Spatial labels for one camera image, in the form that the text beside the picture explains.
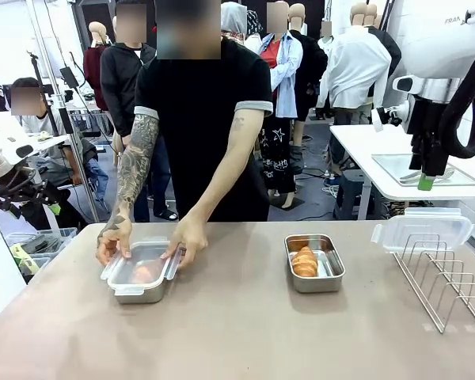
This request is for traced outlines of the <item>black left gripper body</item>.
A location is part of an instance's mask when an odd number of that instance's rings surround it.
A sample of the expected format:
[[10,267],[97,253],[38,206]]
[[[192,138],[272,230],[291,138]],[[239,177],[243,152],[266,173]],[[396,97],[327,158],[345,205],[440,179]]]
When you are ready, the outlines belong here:
[[47,182],[41,181],[33,183],[32,181],[22,181],[8,184],[6,193],[6,206],[9,207],[13,203],[38,203],[50,204],[49,192],[47,190]]

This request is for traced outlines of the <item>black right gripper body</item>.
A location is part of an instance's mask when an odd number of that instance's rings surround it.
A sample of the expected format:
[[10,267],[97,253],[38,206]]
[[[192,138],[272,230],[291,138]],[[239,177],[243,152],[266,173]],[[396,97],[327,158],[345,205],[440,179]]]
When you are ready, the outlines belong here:
[[437,136],[431,132],[414,135],[411,141],[412,158],[409,168],[420,170],[428,177],[442,176],[445,173],[448,154],[442,148]]

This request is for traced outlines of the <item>person's right hand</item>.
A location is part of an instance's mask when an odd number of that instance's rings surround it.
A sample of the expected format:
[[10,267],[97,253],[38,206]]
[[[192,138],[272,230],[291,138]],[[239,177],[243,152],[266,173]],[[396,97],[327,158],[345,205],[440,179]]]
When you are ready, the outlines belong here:
[[131,221],[120,216],[104,226],[97,237],[96,252],[96,258],[102,265],[107,265],[116,253],[126,259],[131,258],[131,230]]

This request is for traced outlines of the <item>person's left hand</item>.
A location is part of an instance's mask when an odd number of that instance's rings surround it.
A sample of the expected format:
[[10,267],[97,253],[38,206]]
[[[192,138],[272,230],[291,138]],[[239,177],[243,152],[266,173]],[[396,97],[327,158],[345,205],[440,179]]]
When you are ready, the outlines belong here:
[[162,259],[172,257],[180,248],[184,249],[183,258],[180,260],[179,269],[190,265],[196,254],[207,247],[206,222],[197,215],[185,215],[173,232],[167,250],[161,255]]

